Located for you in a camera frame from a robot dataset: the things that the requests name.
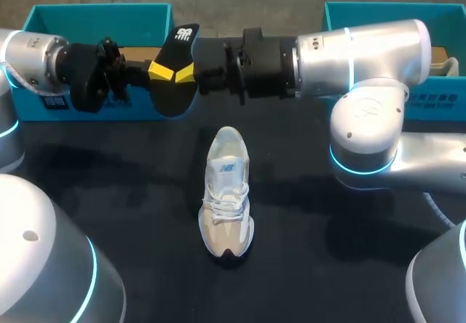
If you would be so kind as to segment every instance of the black table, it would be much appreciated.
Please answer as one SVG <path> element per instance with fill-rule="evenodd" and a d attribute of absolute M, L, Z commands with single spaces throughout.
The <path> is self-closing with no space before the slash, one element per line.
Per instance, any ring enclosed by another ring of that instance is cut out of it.
<path fill-rule="evenodd" d="M 406 269 L 446 230 L 421 194 L 339 185 L 316 100 L 196 101 L 182 121 L 23 125 L 17 174 L 116 266 L 127 322 L 412 322 Z M 225 125 L 241 132 L 251 159 L 256 234 L 236 268 L 212 261 L 197 225 L 208 148 Z M 454 221 L 465 217 L 461 199 L 435 198 Z"/>

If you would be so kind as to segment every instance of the sneaker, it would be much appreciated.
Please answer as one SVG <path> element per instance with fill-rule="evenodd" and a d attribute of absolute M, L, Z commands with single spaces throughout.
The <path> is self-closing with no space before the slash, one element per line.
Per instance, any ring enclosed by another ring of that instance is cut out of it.
<path fill-rule="evenodd" d="M 235 128 L 221 128 L 208 153 L 204 203 L 198 217 L 205 246 L 218 258 L 242 256 L 253 240 L 248 177 L 245 142 Z"/>

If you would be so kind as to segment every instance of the white cylindrical robot base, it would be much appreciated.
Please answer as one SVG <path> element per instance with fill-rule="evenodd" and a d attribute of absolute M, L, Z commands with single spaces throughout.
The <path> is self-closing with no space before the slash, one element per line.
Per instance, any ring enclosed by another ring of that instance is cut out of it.
<path fill-rule="evenodd" d="M 0 69 L 0 173 L 15 170 L 24 160 L 19 125 L 7 77 Z"/>
<path fill-rule="evenodd" d="M 416 323 L 466 322 L 466 223 L 421 250 L 406 274 L 406 295 Z"/>
<path fill-rule="evenodd" d="M 121 323 L 123 282 L 32 183 L 0 175 L 0 322 Z"/>

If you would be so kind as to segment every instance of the glowing blue light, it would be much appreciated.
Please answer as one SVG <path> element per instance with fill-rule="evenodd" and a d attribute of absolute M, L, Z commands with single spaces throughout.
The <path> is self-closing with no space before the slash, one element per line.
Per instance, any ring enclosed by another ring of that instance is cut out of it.
<path fill-rule="evenodd" d="M 344 32 L 349 39 L 349 43 L 352 43 L 352 37 L 350 33 L 350 29 L 348 27 L 344 28 Z M 349 69 L 349 86 L 348 91 L 351 91 L 353 86 L 355 85 L 355 58 L 351 52 L 351 55 L 348 57 L 348 69 Z"/>
<path fill-rule="evenodd" d="M 356 174 L 356 175 L 372 175 L 372 174 L 377 174 L 378 172 L 382 172 L 382 171 L 386 170 L 387 168 L 389 168 L 390 165 L 392 165 L 393 161 L 395 160 L 396 154 L 393 156 L 392 160 L 385 167 L 380 168 L 378 170 L 374 170 L 372 172 L 357 172 L 355 170 L 351 170 L 351 169 L 346 168 L 343 164 L 341 164 L 339 161 L 336 160 L 336 158 L 335 158 L 335 156 L 333 155 L 333 152 L 332 152 L 332 146 L 330 146 L 330 156 L 332 157 L 332 159 L 336 163 L 336 165 L 338 165 L 340 168 L 342 168 L 345 172 L 350 172 L 351 174 Z"/>
<path fill-rule="evenodd" d="M 92 279 L 90 281 L 90 286 L 89 290 L 87 291 L 87 295 L 84 298 L 84 301 L 82 302 L 82 305 L 79 308 L 78 312 L 76 313 L 76 316 L 74 316 L 70 323 L 77 323 L 81 318 L 82 314 L 84 313 L 84 310 L 89 304 L 90 297 L 92 296 L 92 292 L 94 291 L 95 280 L 97 279 L 97 255 L 95 254 L 94 246 L 92 245 L 90 239 L 87 238 L 87 240 L 90 244 L 90 249 L 92 250 Z"/>
<path fill-rule="evenodd" d="M 8 74 L 8 71 L 7 71 L 7 68 L 3 67 L 3 72 L 5 73 L 5 77 L 7 78 L 7 81 L 9 83 L 9 85 L 11 86 L 11 88 L 18 88 L 18 86 L 16 84 L 14 84 L 12 82 L 12 80 L 9 78 L 9 74 Z"/>
<path fill-rule="evenodd" d="M 20 121 L 16 121 L 15 125 L 13 127 L 9 128 L 8 130 L 0 133 L 0 138 L 7 136 L 8 134 L 11 134 L 12 132 L 15 131 L 15 129 L 20 125 Z"/>
<path fill-rule="evenodd" d="M 463 259 L 463 264 L 466 268 L 465 228 L 466 221 L 463 221 L 461 229 L 459 230 L 459 252 L 461 252 L 461 258 Z"/>

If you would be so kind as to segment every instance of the teal box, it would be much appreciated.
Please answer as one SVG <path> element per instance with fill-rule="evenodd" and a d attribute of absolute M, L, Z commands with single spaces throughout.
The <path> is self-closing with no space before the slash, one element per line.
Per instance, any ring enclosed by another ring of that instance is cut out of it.
<path fill-rule="evenodd" d="M 110 36 L 119 47 L 161 47 L 173 27 L 170 4 L 65 4 L 36 5 L 23 30 L 55 34 L 70 43 L 97 44 Z M 46 109 L 38 95 L 13 89 L 15 105 L 23 121 L 144 121 L 163 119 L 152 105 L 149 93 L 128 87 L 131 101 L 109 99 L 98 113 L 68 109 Z"/>
<path fill-rule="evenodd" d="M 466 9 L 463 4 L 325 3 L 323 31 L 418 19 L 425 23 L 433 47 L 444 47 L 459 62 L 460 77 L 430 76 L 410 90 L 405 117 L 422 121 L 466 121 Z M 333 107 L 337 98 L 329 100 Z"/>

